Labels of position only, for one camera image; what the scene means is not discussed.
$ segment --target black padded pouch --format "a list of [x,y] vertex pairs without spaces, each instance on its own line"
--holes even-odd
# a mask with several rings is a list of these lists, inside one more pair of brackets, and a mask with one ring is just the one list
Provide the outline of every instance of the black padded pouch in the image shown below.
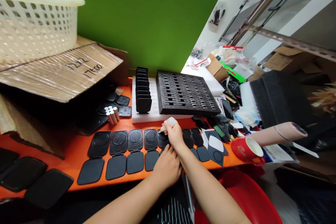
[[44,209],[51,208],[72,185],[74,179],[63,172],[50,169],[28,188],[24,198]]
[[0,184],[13,192],[27,189],[47,169],[47,165],[40,160],[25,156],[16,159],[0,175]]

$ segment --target metal shelf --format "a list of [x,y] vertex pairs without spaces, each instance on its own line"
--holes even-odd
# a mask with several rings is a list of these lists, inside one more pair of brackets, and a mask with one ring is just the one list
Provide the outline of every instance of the metal shelf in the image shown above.
[[319,47],[317,45],[309,44],[307,42],[303,42],[301,40],[297,40],[292,37],[287,37],[285,35],[281,35],[279,33],[275,33],[266,29],[258,28],[252,25],[247,25],[244,30],[250,30],[254,31],[255,33],[258,33],[260,35],[263,35],[265,37],[268,37],[270,39],[277,40],[281,43],[284,43],[286,45],[295,47],[297,49],[300,49],[301,51],[306,51],[308,53],[314,54],[316,56],[319,56],[321,58],[325,58],[330,61],[336,62],[336,52],[330,51],[328,49],[325,49],[323,47]]

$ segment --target cardboard box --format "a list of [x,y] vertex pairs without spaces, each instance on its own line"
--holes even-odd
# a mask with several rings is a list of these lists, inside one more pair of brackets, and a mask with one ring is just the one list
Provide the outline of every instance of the cardboard box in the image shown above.
[[265,63],[264,67],[287,73],[294,73],[310,63],[315,55],[286,46],[278,47],[275,54]]
[[222,64],[215,58],[212,53],[209,53],[207,58],[210,58],[211,63],[210,65],[206,66],[206,68],[219,83],[229,77],[227,71],[223,68]]
[[8,134],[19,143],[64,158],[55,130],[44,126],[42,122],[2,95],[0,95],[0,115],[1,134]]
[[[61,54],[29,62],[4,62],[0,66],[0,82],[67,103],[105,76],[118,85],[128,85],[127,58],[125,51],[78,36],[75,46]],[[2,95],[0,133],[9,134],[17,142],[64,158],[55,129],[47,127]]]
[[127,52],[103,48],[80,36],[73,48],[61,54],[30,62],[7,62],[1,67],[0,82],[62,103],[84,92],[114,69],[116,72],[111,76],[114,82],[128,85]]

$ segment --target person's right hand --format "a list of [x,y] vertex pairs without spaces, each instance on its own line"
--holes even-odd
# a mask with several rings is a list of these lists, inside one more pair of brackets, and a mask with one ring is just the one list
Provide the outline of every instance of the person's right hand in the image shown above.
[[174,149],[178,149],[180,146],[185,145],[182,136],[182,130],[178,122],[171,127],[168,121],[164,121],[163,125],[166,127],[166,131],[164,131],[165,135],[168,135],[170,144],[174,147]]

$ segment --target black foam tray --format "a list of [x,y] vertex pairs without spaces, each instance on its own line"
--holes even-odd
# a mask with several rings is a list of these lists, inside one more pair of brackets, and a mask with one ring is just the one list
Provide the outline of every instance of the black foam tray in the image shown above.
[[212,116],[221,112],[203,77],[159,70],[156,86],[160,114]]

